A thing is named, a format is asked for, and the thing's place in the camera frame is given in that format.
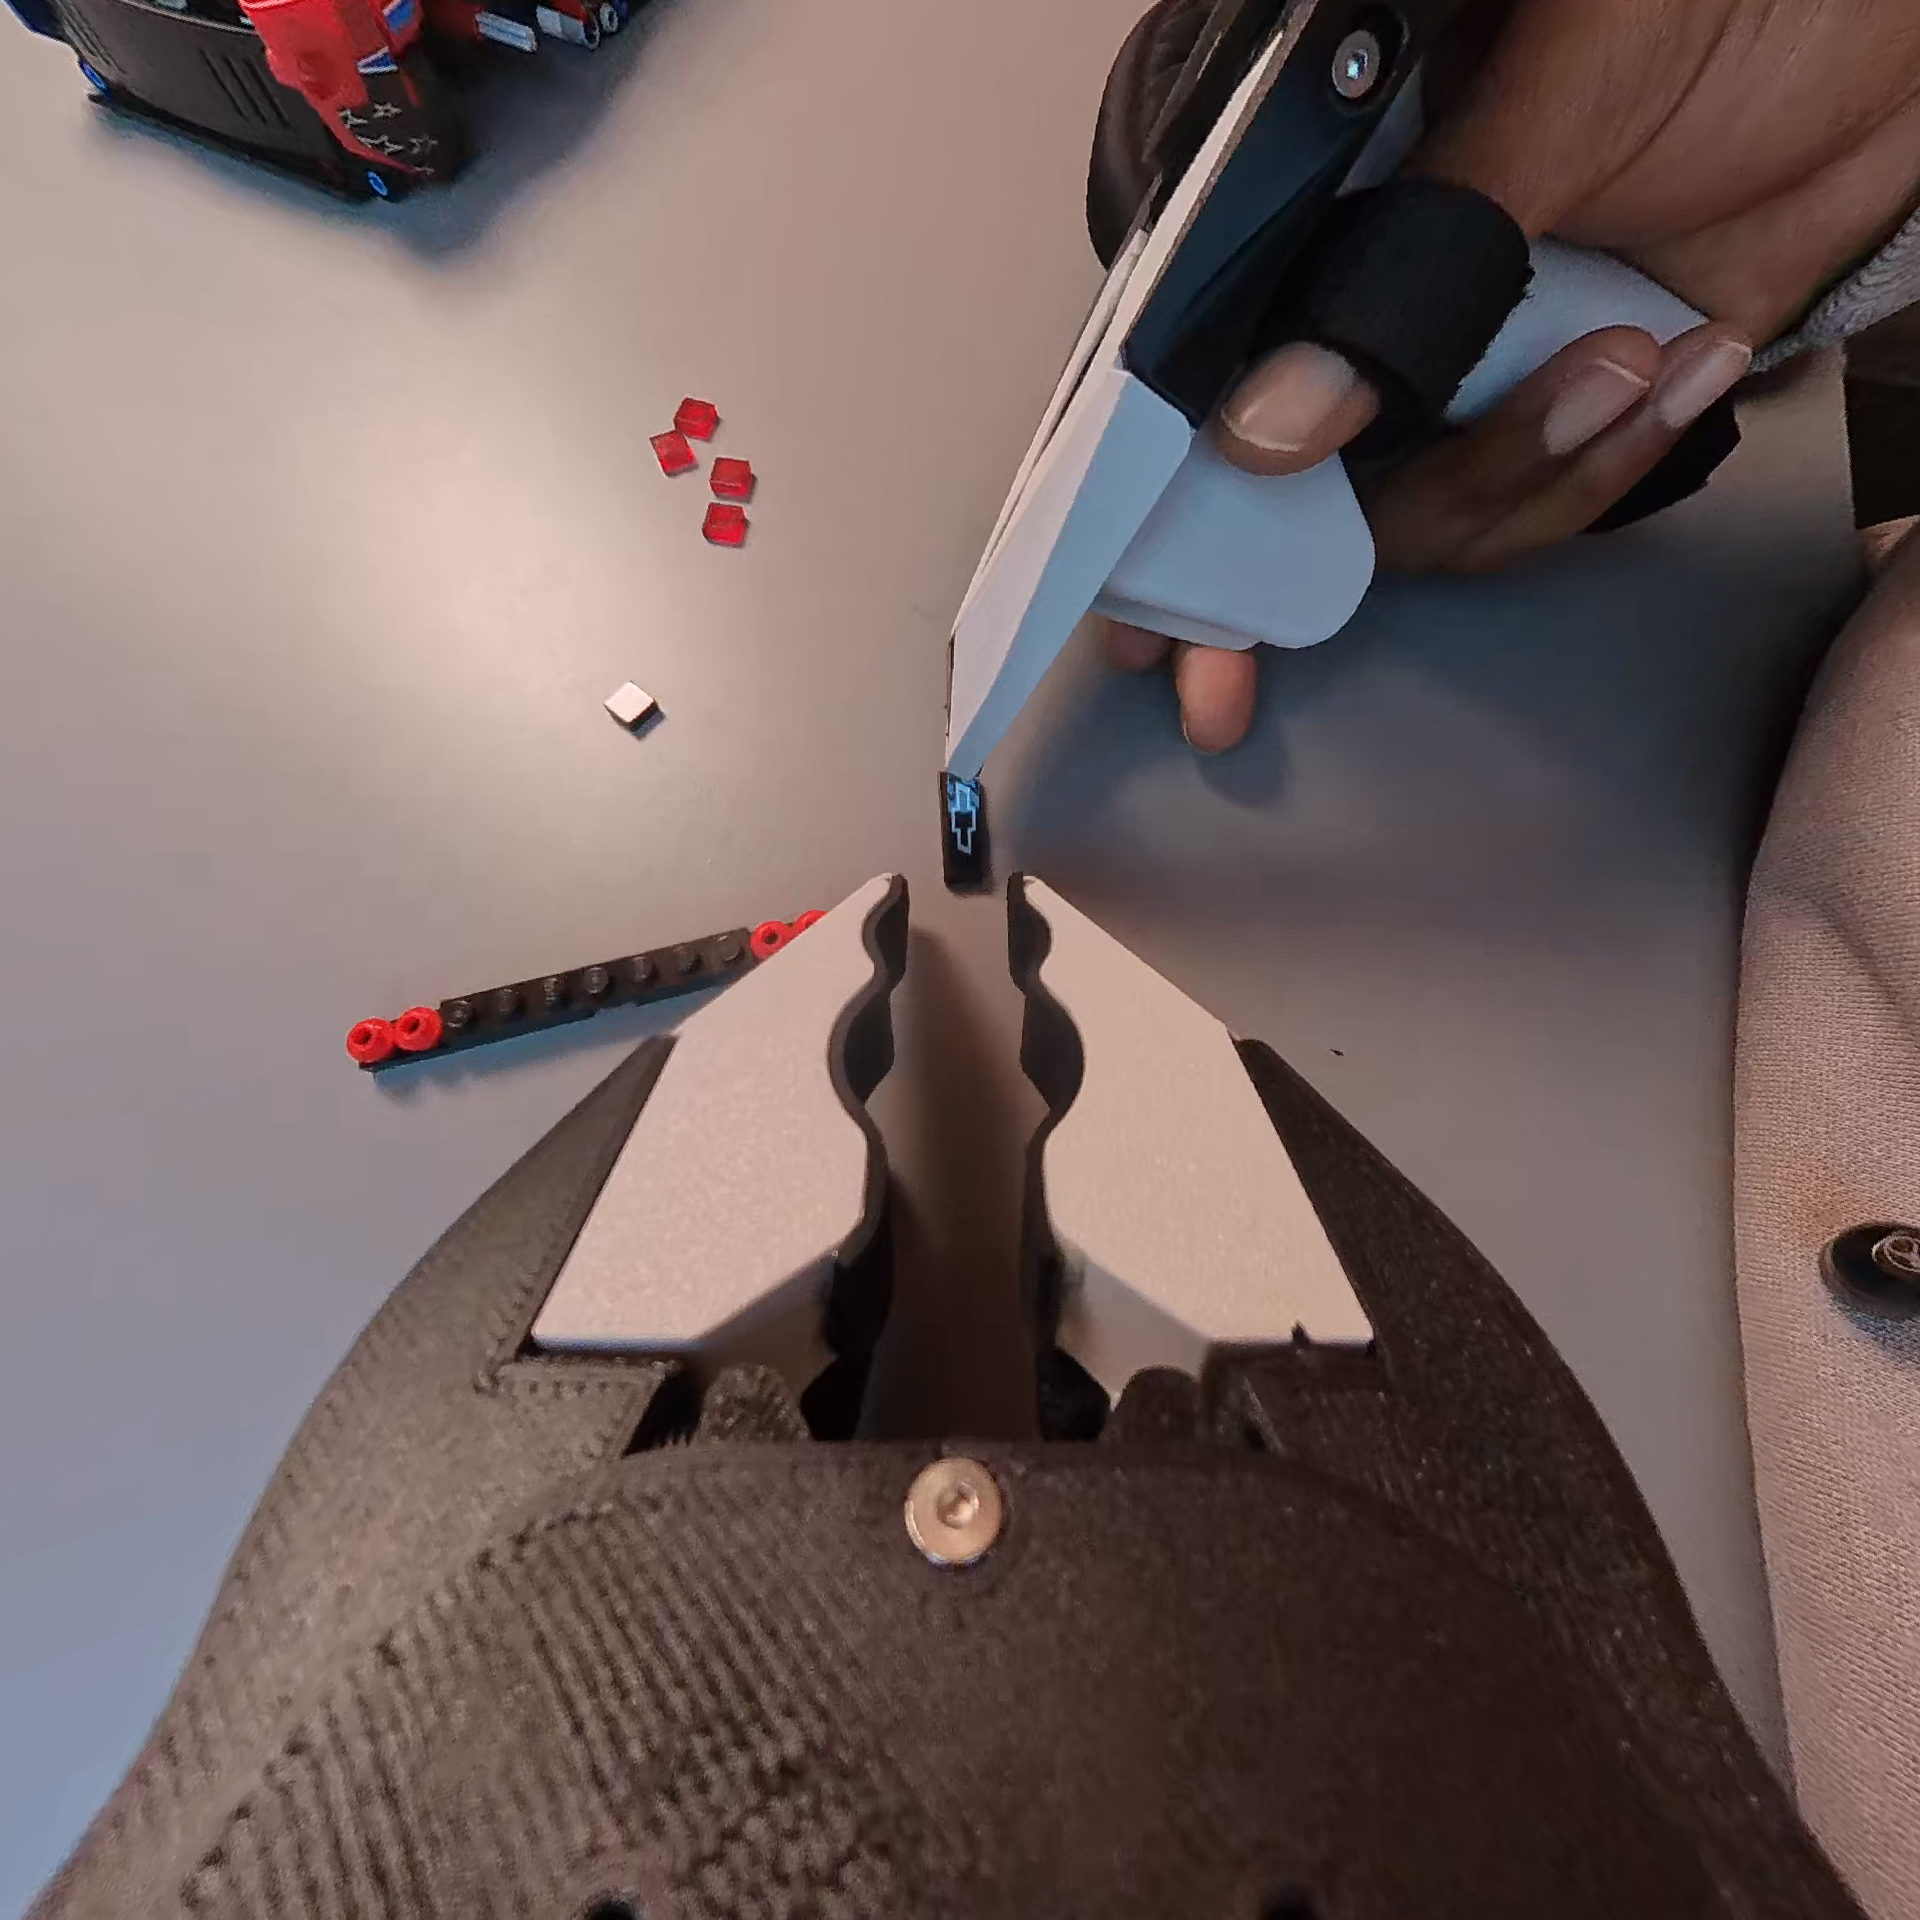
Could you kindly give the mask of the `person's right forearm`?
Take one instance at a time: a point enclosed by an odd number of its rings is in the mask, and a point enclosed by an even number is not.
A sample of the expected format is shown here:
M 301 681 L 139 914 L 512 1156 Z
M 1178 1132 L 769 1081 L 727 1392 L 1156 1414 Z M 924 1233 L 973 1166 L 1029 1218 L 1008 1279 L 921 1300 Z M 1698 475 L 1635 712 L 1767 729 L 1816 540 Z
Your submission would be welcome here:
M 1863 266 L 1824 290 L 1781 339 L 1755 350 L 1749 375 L 1763 377 L 1807 353 L 1844 345 L 1917 303 L 1917 207 Z

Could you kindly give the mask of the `long black lego plate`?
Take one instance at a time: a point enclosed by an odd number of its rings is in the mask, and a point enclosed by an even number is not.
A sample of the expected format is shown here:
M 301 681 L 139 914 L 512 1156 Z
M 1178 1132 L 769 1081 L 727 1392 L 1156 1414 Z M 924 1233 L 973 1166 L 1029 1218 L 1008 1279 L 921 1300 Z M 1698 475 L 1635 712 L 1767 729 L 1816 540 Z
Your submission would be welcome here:
M 607 962 L 424 1003 L 442 1011 L 445 1036 L 440 1049 L 415 1057 L 395 1052 L 376 1068 L 354 1066 L 361 1072 L 386 1072 L 427 1059 L 440 1062 L 505 1040 L 541 1036 L 604 1012 L 656 1007 L 724 987 L 759 967 L 749 948 L 752 928 L 724 928 L 693 942 L 632 951 Z

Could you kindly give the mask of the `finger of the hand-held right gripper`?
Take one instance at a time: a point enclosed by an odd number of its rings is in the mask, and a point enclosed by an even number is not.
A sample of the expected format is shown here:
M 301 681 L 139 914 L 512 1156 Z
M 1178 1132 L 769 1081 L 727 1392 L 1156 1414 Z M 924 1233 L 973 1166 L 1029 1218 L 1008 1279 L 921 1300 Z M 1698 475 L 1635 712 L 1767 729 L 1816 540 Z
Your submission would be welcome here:
M 1288 22 L 1250 22 L 1250 46 L 1234 46 L 1236 28 L 1234 22 L 1141 22 L 1111 64 L 1089 158 L 1089 238 L 1106 263 L 1106 280 L 1048 401 L 973 580 L 1084 380 L 1105 366 L 1129 371 L 1129 329 L 1146 319 L 1146 305 L 1234 138 L 1248 130 L 1291 54 L 1295 25 Z
M 979 777 L 1193 443 L 1125 366 L 1091 374 L 951 632 L 949 774 Z

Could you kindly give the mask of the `red black lego car model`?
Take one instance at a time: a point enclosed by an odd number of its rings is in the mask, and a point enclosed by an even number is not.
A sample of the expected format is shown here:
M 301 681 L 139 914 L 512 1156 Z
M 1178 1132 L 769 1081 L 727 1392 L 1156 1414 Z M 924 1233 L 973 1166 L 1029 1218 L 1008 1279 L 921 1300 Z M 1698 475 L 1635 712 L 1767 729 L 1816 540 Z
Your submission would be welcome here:
M 595 54 L 641 2 L 13 2 L 75 60 L 97 106 L 301 177 L 397 202 L 473 158 L 465 86 L 547 43 Z

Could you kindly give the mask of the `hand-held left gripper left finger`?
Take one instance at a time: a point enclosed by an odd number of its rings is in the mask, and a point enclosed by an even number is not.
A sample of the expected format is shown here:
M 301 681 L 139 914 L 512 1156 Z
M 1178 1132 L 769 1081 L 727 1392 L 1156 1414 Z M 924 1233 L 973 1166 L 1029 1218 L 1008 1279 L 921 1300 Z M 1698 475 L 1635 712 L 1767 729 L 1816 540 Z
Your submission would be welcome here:
M 690 1016 L 530 1328 L 540 1355 L 780 1377 L 859 1424 L 892 1297 L 869 1111 L 895 1049 L 908 883 L 866 880 Z

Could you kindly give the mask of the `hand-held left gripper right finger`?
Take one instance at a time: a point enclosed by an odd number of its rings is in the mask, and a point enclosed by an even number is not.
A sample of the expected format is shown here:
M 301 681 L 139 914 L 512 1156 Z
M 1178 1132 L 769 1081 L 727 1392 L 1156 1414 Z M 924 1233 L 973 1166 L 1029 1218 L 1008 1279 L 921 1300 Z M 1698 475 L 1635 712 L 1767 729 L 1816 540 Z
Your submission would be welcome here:
M 1040 878 L 1005 889 L 1027 1148 L 1023 1260 L 1045 1424 L 1132 1380 L 1205 1383 L 1377 1330 L 1234 1034 Z

